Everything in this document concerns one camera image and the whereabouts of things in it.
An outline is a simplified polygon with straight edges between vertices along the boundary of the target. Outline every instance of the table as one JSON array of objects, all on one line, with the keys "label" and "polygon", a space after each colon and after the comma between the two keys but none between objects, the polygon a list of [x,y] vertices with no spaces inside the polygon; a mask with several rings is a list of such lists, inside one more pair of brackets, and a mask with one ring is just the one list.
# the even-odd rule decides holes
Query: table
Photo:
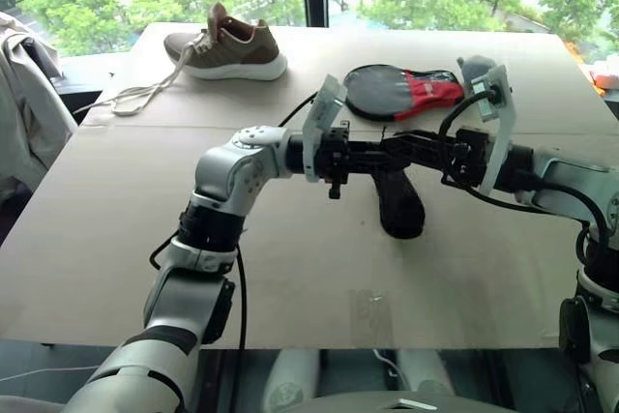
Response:
[{"label": "table", "polygon": [[[154,80],[167,73],[161,38],[190,27],[149,26],[106,94],[144,83],[146,69]],[[616,120],[553,36],[273,29],[290,59],[281,80],[183,76],[135,117],[91,111],[0,249],[0,338],[112,345],[138,332],[155,277],[148,254],[176,227],[200,154],[235,128],[277,122],[326,72],[343,77],[372,62],[456,71],[459,54],[491,55],[514,87],[516,143],[619,162]],[[443,115],[408,126],[436,130]],[[343,117],[352,138],[379,139],[381,126]],[[475,109],[461,122],[479,126]],[[424,235],[413,241],[382,231],[367,176],[351,176],[339,201],[301,176],[267,184],[241,242],[248,347],[556,344],[559,305],[575,289],[577,224],[497,210],[441,186],[435,171],[408,172],[427,209]],[[231,278],[238,282],[236,270]],[[238,342],[238,297],[217,347]]]}]

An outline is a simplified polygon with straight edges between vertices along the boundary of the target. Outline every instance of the white sole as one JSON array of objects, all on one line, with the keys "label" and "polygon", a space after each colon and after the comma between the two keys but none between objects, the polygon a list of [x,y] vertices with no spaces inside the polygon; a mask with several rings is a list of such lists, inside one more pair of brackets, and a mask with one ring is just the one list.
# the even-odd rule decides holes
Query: white sole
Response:
[{"label": "white sole", "polygon": [[223,65],[216,68],[196,68],[185,65],[183,71],[200,79],[256,79],[259,81],[272,81],[285,72],[288,61],[282,54],[275,60],[264,64],[233,64]]}]

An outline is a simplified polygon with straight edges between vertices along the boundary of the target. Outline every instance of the tape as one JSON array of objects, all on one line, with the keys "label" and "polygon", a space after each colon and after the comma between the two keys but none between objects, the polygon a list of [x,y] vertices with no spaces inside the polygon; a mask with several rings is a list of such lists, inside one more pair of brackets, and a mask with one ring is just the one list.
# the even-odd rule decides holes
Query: tape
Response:
[{"label": "tape", "polygon": [[0,339],[14,328],[24,309],[23,304],[0,304]]},{"label": "tape", "polygon": [[394,347],[394,328],[387,293],[350,290],[350,339],[356,348]]}]

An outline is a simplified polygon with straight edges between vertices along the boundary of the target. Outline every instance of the black cable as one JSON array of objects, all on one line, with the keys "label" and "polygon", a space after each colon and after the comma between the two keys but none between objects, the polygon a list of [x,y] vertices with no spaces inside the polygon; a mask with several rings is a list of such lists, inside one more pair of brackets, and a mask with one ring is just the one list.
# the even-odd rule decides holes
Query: black cable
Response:
[{"label": "black cable", "polygon": [[163,243],[158,246],[153,253],[151,253],[151,256],[148,257],[148,262],[151,264],[151,266],[153,268],[155,268],[156,270],[160,270],[162,267],[160,266],[159,263],[157,263],[157,255],[159,255],[163,249],[165,249],[167,246],[170,245],[170,242],[172,242],[172,239],[174,238],[174,236],[176,236],[178,234],[178,229],[174,231],[174,233],[168,237],[167,239],[165,239],[165,241],[163,241]]},{"label": "black cable", "polygon": [[575,383],[576,383],[576,396],[578,398],[578,407],[579,407],[580,413],[587,413],[587,402],[584,399],[584,394],[582,393],[582,383],[580,382],[580,368],[578,367],[578,364],[576,363],[574,363],[574,368],[575,368],[574,376],[575,376]]},{"label": "black cable", "polygon": [[299,110],[301,108],[303,108],[304,106],[306,106],[308,103],[310,103],[311,101],[313,101],[313,98],[316,97],[317,92],[314,92],[312,95],[310,95],[308,98],[306,98],[304,101],[302,101],[301,103],[299,103],[297,105],[297,107],[292,110],[290,113],[288,113],[288,116],[286,116],[281,123],[278,124],[278,128],[281,128],[283,125],[285,125],[288,121],[290,121],[292,119],[292,117],[294,115],[296,115]]},{"label": "black cable", "polygon": [[230,413],[235,413],[239,396],[239,386],[241,385],[241,372],[243,370],[243,357],[245,355],[245,341],[248,333],[248,284],[245,278],[245,266],[243,265],[243,255],[241,246],[236,246],[236,262],[239,267],[239,281],[241,282],[241,336],[239,337],[239,348],[236,354],[236,364],[234,367],[234,377],[232,378],[232,391],[230,393]]},{"label": "black cable", "polygon": [[[606,249],[608,249],[608,228],[606,227],[606,220],[604,219],[604,214],[602,213],[602,210],[600,210],[600,207],[598,207],[596,202],[591,200],[591,198],[589,198],[587,195],[585,195],[581,191],[577,191],[574,188],[570,188],[569,186],[542,182],[541,189],[566,193],[567,195],[570,195],[579,200],[580,203],[582,203],[587,208],[587,210],[591,212],[591,216],[595,220],[596,226],[598,227],[599,246],[596,249],[596,256],[594,260],[599,262],[599,260],[603,258]],[[580,233],[578,234],[578,237],[576,239],[576,245],[580,240],[584,242],[584,238],[582,238],[581,235],[582,231],[580,231]]]},{"label": "black cable", "polygon": [[492,90],[482,91],[477,94],[474,94],[473,96],[467,99],[464,99],[458,106],[456,106],[452,111],[450,111],[450,113],[442,121],[440,129],[438,130],[438,142],[439,142],[438,155],[439,155],[439,160],[441,161],[441,164],[443,165],[443,171],[452,177],[452,179],[454,180],[454,182],[457,184],[459,188],[463,189],[464,191],[470,193],[474,197],[479,198],[480,200],[486,203],[489,203],[496,207],[507,208],[509,210],[516,210],[519,212],[543,214],[544,212],[541,210],[537,210],[537,209],[530,208],[530,207],[525,207],[522,205],[515,205],[514,203],[503,202],[501,200],[497,200],[495,198],[489,197],[487,195],[483,195],[482,193],[475,191],[462,178],[460,178],[460,176],[454,171],[452,164],[448,160],[449,156],[447,153],[447,131],[451,127],[452,123],[454,123],[454,120],[456,120],[456,118],[472,104],[482,99],[493,99],[495,97],[496,97],[496,92]]},{"label": "black cable", "polygon": [[587,238],[587,234],[589,234],[589,227],[584,224],[582,226],[582,229],[580,229],[578,236],[576,237],[576,244],[575,244],[576,257],[578,258],[578,261],[582,263],[583,265],[587,264],[587,257],[584,252],[584,240]]}]

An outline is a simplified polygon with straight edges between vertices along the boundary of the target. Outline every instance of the black rubber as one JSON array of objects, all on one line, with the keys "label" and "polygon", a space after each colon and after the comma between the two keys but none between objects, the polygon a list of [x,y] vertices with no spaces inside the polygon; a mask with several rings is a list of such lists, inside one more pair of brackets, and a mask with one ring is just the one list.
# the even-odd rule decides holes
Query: black rubber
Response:
[{"label": "black rubber", "polygon": [[190,203],[181,214],[178,240],[202,251],[234,251],[244,221],[245,217]]},{"label": "black rubber", "polygon": [[426,210],[403,171],[371,175],[378,192],[380,223],[396,239],[413,239],[424,231]]}]

